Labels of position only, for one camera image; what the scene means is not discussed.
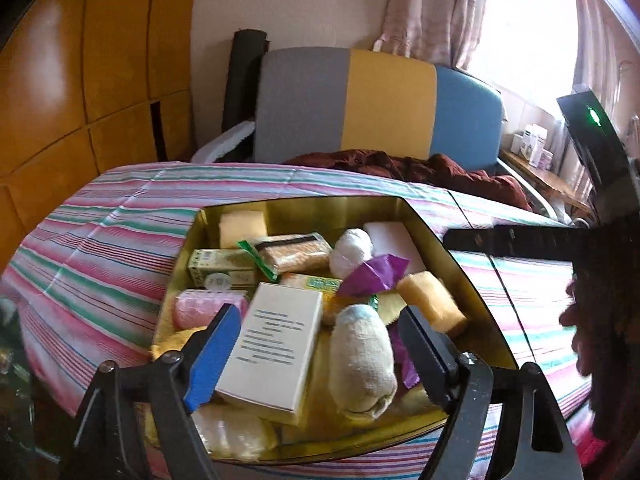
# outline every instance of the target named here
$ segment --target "metal tray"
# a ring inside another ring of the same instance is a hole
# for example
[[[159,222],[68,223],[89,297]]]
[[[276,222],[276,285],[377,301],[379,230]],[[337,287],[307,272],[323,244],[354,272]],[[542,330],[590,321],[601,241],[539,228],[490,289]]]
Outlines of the metal tray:
[[[418,213],[404,199],[393,196],[285,198],[201,209],[178,254],[153,343],[175,333],[172,313],[175,297],[185,288],[193,288],[187,270],[191,252],[219,247],[220,215],[236,210],[263,211],[271,235],[317,231],[332,245],[345,229],[362,227],[365,222],[404,222],[427,269],[444,282],[470,320],[466,331],[455,340],[458,349],[478,354],[489,365],[517,368],[502,332],[466,274]],[[444,412],[428,404],[420,384],[406,391],[399,383],[391,407],[368,426],[338,415],[327,387],[330,335],[331,330],[323,327],[316,342],[302,422],[297,427],[274,424],[280,445],[265,452],[257,463],[287,465],[357,456],[421,436],[446,421]],[[153,443],[152,433],[146,432]]]

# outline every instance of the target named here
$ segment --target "yellow headboard panel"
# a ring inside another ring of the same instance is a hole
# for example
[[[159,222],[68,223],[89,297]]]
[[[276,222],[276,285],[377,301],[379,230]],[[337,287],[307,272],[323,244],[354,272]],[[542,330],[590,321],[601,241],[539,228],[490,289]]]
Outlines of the yellow headboard panel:
[[[435,105],[436,69],[432,64],[351,50],[340,148],[427,158]]]

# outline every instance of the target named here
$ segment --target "brown blanket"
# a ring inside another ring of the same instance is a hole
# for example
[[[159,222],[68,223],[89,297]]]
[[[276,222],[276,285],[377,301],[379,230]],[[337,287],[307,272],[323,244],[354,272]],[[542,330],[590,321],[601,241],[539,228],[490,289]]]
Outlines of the brown blanket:
[[[429,160],[420,160],[409,156],[389,156],[374,150],[346,150],[309,153],[292,158],[287,164],[431,184],[531,211],[524,191],[512,176],[489,176],[485,171],[465,171],[446,155],[433,155]]]

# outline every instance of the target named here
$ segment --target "window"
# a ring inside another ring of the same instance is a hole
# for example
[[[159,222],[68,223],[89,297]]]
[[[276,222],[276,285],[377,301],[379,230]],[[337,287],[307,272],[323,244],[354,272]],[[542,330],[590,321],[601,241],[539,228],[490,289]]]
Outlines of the window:
[[[468,71],[560,117],[578,47],[575,0],[487,0]]]

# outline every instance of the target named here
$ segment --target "striped bedsheet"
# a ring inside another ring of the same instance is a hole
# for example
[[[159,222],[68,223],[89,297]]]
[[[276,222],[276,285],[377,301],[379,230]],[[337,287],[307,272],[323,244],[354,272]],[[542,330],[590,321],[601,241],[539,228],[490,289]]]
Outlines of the striped bedsheet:
[[[18,307],[32,371],[73,414],[101,361],[115,359],[129,366],[147,360],[174,259],[199,208],[348,194],[402,196],[440,237],[450,227],[549,223],[481,198],[334,170],[179,162],[129,166],[83,187],[24,239],[2,275],[0,299]],[[590,383],[575,371],[572,330],[558,324],[558,314],[569,301],[564,290],[571,265],[471,253],[454,257],[482,295],[517,361],[537,361],[565,416],[573,413],[587,397]],[[484,476],[498,414],[492,408],[472,478]],[[242,474],[417,478],[437,436],[353,459],[254,468]],[[160,464],[157,473],[163,476]]]

